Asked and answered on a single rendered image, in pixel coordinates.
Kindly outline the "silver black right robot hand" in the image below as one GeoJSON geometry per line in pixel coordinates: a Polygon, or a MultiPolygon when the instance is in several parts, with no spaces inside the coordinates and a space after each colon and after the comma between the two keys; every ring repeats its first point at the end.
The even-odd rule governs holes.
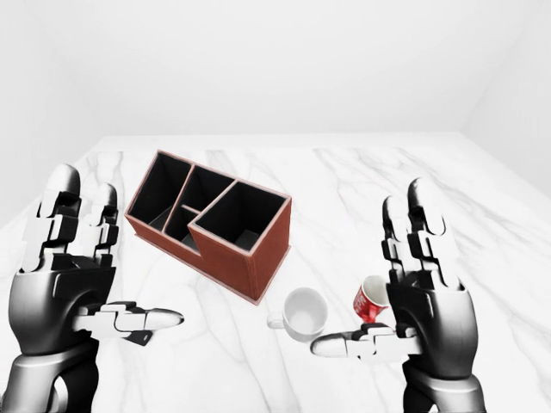
{"type": "Polygon", "coordinates": [[[389,196],[382,208],[383,255],[390,261],[387,296],[396,325],[363,324],[359,330],[315,339],[313,354],[362,361],[397,360],[437,379],[462,379],[473,368],[478,345],[474,306],[455,269],[450,230],[434,188],[415,179],[407,192],[408,214],[389,196]]]}

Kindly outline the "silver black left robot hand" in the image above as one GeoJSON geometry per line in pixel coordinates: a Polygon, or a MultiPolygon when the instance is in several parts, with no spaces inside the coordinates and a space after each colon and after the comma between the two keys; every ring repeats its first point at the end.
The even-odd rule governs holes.
{"type": "Polygon", "coordinates": [[[78,171],[57,166],[28,219],[27,249],[9,297],[9,323],[24,354],[58,353],[89,338],[146,345],[153,331],[184,320],[177,311],[107,301],[119,234],[116,190],[101,185],[85,218],[80,206],[78,171]]]}

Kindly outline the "red mug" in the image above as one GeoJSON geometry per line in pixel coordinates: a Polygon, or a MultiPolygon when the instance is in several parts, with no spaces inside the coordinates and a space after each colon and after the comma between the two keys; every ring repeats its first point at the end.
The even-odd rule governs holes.
{"type": "Polygon", "coordinates": [[[388,307],[386,281],[378,275],[367,276],[353,301],[355,313],[364,323],[374,323],[377,316],[388,307]]]}

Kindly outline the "white mug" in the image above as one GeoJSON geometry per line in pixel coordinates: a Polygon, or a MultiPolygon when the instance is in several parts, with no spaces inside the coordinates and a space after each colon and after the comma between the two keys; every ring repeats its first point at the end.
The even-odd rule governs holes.
{"type": "Polygon", "coordinates": [[[296,341],[310,342],[322,333],[327,318],[328,306],[323,296],[310,287],[300,287],[286,297],[281,311],[268,316],[267,325],[287,331],[296,341]]]}

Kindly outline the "red-brown desk caddy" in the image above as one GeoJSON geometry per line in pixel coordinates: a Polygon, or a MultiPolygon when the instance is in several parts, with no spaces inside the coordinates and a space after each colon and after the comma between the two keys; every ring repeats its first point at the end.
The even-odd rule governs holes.
{"type": "Polygon", "coordinates": [[[158,151],[125,213],[136,235],[258,304],[289,250],[292,199],[158,151]]]}

